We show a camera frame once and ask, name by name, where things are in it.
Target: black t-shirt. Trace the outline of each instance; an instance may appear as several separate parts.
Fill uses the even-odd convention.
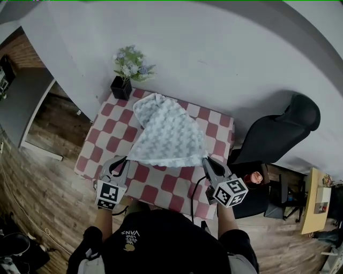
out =
[[[135,212],[104,243],[96,227],[85,231],[84,240],[69,259],[67,273],[91,248],[102,256],[108,273],[231,273],[228,253],[243,255],[258,272],[248,235],[230,230],[219,240],[193,225],[183,215],[168,210]]]

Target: table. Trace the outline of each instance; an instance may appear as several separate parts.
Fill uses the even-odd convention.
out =
[[[102,165],[115,155],[125,156],[143,131],[132,106],[151,94],[135,89],[128,101],[109,95],[91,127],[74,171],[84,178],[98,179]],[[226,163],[233,145],[234,121],[229,116],[184,101],[177,102],[196,120],[206,134],[208,153]],[[204,176],[201,166],[166,168],[131,161],[126,195],[158,207],[190,215],[191,195],[196,182]],[[210,183],[203,180],[193,201],[195,216],[213,218],[216,205],[209,205],[205,191]]]
[[[306,177],[306,190],[308,191],[305,214],[303,218],[301,234],[322,230],[326,223],[329,204],[325,213],[315,214],[317,188],[323,186],[323,178],[326,174],[312,168]]]
[[[0,125],[18,148],[25,147],[61,161],[62,156],[26,141],[33,119],[55,81],[46,68],[19,70],[7,90],[7,98],[0,101]]]

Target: black cable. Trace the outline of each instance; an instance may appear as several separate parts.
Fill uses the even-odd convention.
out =
[[[195,191],[197,190],[197,187],[199,185],[199,183],[204,180],[206,178],[206,176],[203,176],[201,179],[199,179],[199,181],[197,182],[197,184],[195,185],[195,188],[193,190],[193,193],[192,193],[192,197],[191,197],[191,216],[192,216],[192,223],[194,223],[194,213],[193,213],[193,197],[194,197],[194,194],[195,194]]]
[[[128,207],[129,207],[129,206],[127,205],[122,211],[120,211],[120,212],[118,212],[118,213],[113,213],[112,216],[118,216],[118,215],[120,215],[120,214],[123,214],[124,212],[126,213]]]

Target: white flower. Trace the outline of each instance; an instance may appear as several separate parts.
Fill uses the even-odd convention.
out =
[[[135,65],[135,64],[133,64],[132,66],[131,66],[131,73],[132,74],[136,74],[137,73],[137,71],[139,70],[139,67],[137,66],[137,65]]]
[[[122,72],[128,77],[131,76],[130,69],[126,65],[123,65]]]

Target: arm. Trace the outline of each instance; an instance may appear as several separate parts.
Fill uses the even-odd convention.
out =
[[[104,208],[98,209],[94,226],[102,232],[102,242],[112,235],[112,211]]]
[[[218,204],[218,239],[232,229],[238,229],[232,207],[225,208]]]
[[[79,265],[88,255],[99,252],[102,243],[112,235],[112,211],[100,208],[94,226],[86,229],[84,239],[69,258],[67,274],[77,274]]]
[[[244,256],[259,273],[257,258],[249,236],[238,229],[232,208],[225,208],[221,204],[218,205],[218,239],[226,252]]]

